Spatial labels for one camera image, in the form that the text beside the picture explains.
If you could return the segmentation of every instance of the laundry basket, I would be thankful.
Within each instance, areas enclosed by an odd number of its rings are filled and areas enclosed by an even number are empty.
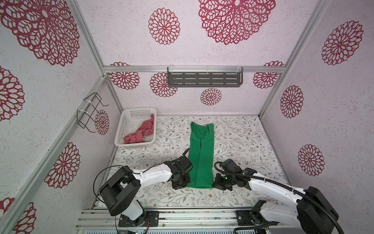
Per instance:
[[[151,118],[154,114],[153,135],[144,137],[142,143],[124,144],[123,138],[130,133],[136,132],[141,124]],[[127,149],[150,147],[156,139],[156,108],[154,107],[139,107],[130,108],[122,111],[119,125],[117,128],[116,139],[114,144],[119,147]]]

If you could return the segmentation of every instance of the green shirt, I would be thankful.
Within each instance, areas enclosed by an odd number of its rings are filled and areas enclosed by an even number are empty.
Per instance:
[[[214,125],[198,125],[191,122],[190,151],[188,159],[193,165],[190,172],[191,188],[212,188]]]

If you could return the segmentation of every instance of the floral table surface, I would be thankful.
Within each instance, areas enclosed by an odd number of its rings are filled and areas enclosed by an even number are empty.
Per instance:
[[[143,169],[179,157],[190,145],[192,121],[200,125],[214,124],[214,162],[231,158],[242,169],[249,167],[273,180],[286,183],[256,116],[157,116],[157,136],[153,145],[137,149],[118,148],[113,165]],[[117,170],[116,167],[110,170],[108,178]],[[237,186],[232,191],[195,188],[173,190],[171,182],[156,183],[140,189],[135,199],[143,207],[245,207],[253,206],[259,199],[278,203],[264,194]],[[99,202],[98,206],[105,207],[105,204]]]

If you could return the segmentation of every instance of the large red doily motif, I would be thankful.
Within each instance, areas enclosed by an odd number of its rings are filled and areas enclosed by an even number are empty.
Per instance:
[[[123,62],[115,62],[111,66],[129,65]],[[139,85],[139,74],[137,72],[111,72],[108,75],[113,84],[122,89],[135,89]]]
[[[353,55],[362,41],[362,25],[358,21],[348,21],[335,28],[322,48],[322,59],[328,65],[346,61]]]
[[[95,128],[100,135],[105,135],[109,129],[109,117],[106,111],[99,110],[95,116]]]
[[[0,16],[38,59],[65,66],[78,56],[79,33],[64,0],[0,0]]]
[[[17,77],[0,66],[0,121],[10,119],[22,110],[24,96]]]
[[[148,20],[148,28],[152,37],[162,45],[175,42],[181,31],[178,18],[169,9],[159,8]]]
[[[283,66],[284,64],[279,61],[271,61],[264,66]],[[275,80],[278,78],[278,72],[256,72],[253,77],[253,83],[256,87],[266,89],[274,85]]]
[[[238,44],[259,31],[275,0],[199,0],[202,27],[216,42]]]
[[[34,203],[30,202],[21,216],[21,219],[13,228],[13,234],[31,234],[34,230],[34,224],[36,221],[36,209],[34,208]]]
[[[291,85],[286,88],[280,99],[280,110],[287,118],[295,117],[303,106],[303,92],[298,86]]]
[[[62,188],[68,185],[77,175],[79,164],[79,150],[76,145],[69,142],[45,177],[44,182],[53,188]]]
[[[0,201],[0,219],[5,214],[10,204],[14,201],[14,198],[7,197],[6,199]]]
[[[178,88],[168,86],[168,74],[165,72],[154,74],[149,82],[152,91],[160,97],[173,96]]]
[[[200,100],[207,106],[217,104],[222,98],[222,93],[216,88],[208,88],[201,93]]]
[[[319,175],[325,168],[325,158],[314,145],[304,145],[299,151],[299,164],[302,170],[310,176]]]

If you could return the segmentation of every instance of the red cloth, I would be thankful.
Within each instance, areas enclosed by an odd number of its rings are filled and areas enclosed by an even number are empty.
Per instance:
[[[135,133],[130,133],[123,138],[125,144],[141,143],[144,137],[152,135],[154,131],[153,122],[154,114],[151,114],[151,119],[144,121]]]

